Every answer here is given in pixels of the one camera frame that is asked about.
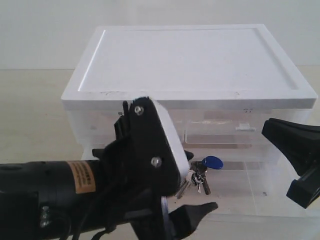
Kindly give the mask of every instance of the black cable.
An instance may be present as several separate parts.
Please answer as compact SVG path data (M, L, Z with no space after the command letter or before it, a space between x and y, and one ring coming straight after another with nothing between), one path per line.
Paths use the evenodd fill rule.
M63 211L59 211L59 210L50 209L48 213L50 214L50 218L52 218L52 221L57 221L57 220L62 221L64 225L64 232L62 236L59 238L59 240L67 240L71 232L70 217Z
M87 217L92 212L92 210L95 209L97 204L117 185L117 183L118 183L117 181L114 181L110 185L106 186L105 189L103 189L103 191L101 193L99 193L98 196L95 199L92 200L92 202L90 203L87 211L84 213L80 223L78 224L76 230L74 231L72 240L79 240L79 237L80 237L80 234L81 234L81 230L82 230L82 228L83 228L83 226L84 226L84 224L86 222Z

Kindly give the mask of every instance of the blue key fob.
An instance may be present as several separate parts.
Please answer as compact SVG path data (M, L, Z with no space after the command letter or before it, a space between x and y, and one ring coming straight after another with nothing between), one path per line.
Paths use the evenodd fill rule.
M216 156L207 156L205 157L201 163L210 169L222 169L224 167L224 163L220 160L220 158L217 158Z

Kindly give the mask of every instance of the white lid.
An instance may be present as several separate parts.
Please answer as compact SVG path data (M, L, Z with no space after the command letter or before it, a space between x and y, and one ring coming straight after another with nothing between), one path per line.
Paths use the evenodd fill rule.
M308 109L317 99L261 24L99 27L65 107L112 109L141 96L171 109Z

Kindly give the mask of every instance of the bunch of keys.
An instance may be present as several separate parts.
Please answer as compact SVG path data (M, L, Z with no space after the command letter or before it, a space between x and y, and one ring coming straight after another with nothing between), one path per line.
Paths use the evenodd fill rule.
M198 192L201 194L201 187L203 186L206 195L211 194L210 187L207 182L206 172L208 168L211 169L222 169L224 163L215 156L207 156L202 161L194 161L191 164L191 168L182 182L180 189L176 193L177 199L181 199L186 191L191 185L198 187Z

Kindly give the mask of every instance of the white plastic box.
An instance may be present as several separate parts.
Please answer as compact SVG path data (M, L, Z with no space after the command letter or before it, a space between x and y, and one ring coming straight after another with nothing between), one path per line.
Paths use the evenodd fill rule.
M216 201L212 226L202 225L221 236L214 239L315 234L318 208L286 197L296 175L261 131L269 118L304 123L318 96L264 25L99 27L62 95L83 159L115 139L122 101L142 96L168 109L196 160L225 163L207 173L210 196L192 188L171 208ZM236 238L217 222L239 228Z

